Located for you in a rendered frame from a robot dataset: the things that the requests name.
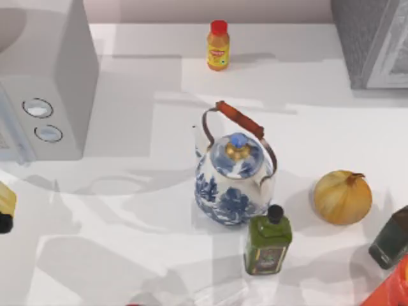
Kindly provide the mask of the blue and white teapot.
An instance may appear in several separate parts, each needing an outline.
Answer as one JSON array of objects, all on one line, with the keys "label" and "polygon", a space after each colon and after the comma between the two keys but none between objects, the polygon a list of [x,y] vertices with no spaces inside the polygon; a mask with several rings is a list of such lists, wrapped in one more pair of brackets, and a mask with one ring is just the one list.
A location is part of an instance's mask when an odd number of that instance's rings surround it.
[{"label": "blue and white teapot", "polygon": [[[215,138],[207,115],[220,112],[243,132]],[[194,198],[206,216],[225,226],[245,224],[265,214],[273,198],[277,158],[264,128],[225,101],[218,101],[193,126]]]}]

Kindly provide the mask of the yellow onion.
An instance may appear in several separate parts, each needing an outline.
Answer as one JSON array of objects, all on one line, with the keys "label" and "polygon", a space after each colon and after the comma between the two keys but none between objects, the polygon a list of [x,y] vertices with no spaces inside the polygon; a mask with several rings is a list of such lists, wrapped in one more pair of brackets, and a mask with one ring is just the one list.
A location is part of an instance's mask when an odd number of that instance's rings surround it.
[{"label": "yellow onion", "polygon": [[364,174],[335,170],[317,181],[312,200],[319,217],[345,226],[360,222],[370,212],[373,196]]}]

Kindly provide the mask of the green square bottle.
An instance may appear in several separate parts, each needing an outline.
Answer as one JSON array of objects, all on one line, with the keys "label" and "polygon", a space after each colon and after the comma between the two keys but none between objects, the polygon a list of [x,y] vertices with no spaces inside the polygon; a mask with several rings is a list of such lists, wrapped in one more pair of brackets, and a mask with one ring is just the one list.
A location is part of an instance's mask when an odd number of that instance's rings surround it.
[{"label": "green square bottle", "polygon": [[245,271],[249,275],[279,273],[292,238],[291,224],[284,209],[277,204],[270,205],[265,215],[257,215],[249,222]]}]

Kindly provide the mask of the small microwave knob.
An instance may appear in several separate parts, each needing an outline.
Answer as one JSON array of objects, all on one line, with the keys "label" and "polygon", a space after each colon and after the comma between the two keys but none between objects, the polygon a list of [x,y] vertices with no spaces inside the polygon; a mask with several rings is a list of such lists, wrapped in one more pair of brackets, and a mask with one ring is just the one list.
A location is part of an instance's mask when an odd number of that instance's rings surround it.
[{"label": "small microwave knob", "polygon": [[45,125],[36,127],[34,129],[34,134],[38,139],[48,143],[56,143],[62,140],[63,133],[62,131],[53,125]]}]

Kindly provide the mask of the yellow bottle with black cap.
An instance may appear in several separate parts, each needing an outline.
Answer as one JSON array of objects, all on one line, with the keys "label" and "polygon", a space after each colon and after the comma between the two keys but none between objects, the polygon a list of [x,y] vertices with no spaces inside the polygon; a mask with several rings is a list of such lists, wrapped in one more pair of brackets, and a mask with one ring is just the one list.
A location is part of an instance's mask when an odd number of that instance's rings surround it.
[{"label": "yellow bottle with black cap", "polygon": [[0,181],[0,234],[7,234],[13,228],[16,194]]}]

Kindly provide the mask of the large microwave knob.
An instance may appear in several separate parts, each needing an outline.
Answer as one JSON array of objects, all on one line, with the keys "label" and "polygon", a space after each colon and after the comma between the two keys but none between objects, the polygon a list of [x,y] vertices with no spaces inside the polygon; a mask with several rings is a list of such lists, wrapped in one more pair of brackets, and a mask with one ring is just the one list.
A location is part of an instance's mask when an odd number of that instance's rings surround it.
[{"label": "large microwave knob", "polygon": [[31,117],[39,119],[50,117],[54,112],[52,105],[48,101],[40,98],[23,101],[22,108]]}]

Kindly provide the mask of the grey cabinet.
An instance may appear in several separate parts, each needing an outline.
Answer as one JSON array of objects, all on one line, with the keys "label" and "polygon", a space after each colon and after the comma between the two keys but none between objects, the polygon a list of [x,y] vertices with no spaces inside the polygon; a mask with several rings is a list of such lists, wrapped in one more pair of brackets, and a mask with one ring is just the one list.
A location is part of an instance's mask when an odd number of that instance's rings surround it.
[{"label": "grey cabinet", "polygon": [[408,0],[331,0],[352,89],[408,89]]}]

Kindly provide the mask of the pale microwave oven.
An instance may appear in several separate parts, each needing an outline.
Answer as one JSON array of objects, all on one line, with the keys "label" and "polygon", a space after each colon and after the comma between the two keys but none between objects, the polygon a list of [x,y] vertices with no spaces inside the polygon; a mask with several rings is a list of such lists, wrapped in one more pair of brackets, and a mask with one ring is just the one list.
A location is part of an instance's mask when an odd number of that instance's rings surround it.
[{"label": "pale microwave oven", "polygon": [[[0,161],[20,164],[82,158],[99,76],[84,0],[0,0]],[[54,112],[34,118],[33,98]],[[53,125],[61,141],[34,134]]]}]

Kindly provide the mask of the orange bottle with red cap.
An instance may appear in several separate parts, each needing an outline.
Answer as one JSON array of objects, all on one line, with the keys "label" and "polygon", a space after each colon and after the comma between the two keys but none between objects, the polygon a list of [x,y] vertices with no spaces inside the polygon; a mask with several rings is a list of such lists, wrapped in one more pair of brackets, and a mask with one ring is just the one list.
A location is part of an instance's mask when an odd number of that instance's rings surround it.
[{"label": "orange bottle with red cap", "polygon": [[213,20],[207,36],[207,66],[214,71],[226,69],[230,63],[230,36],[225,20]]}]

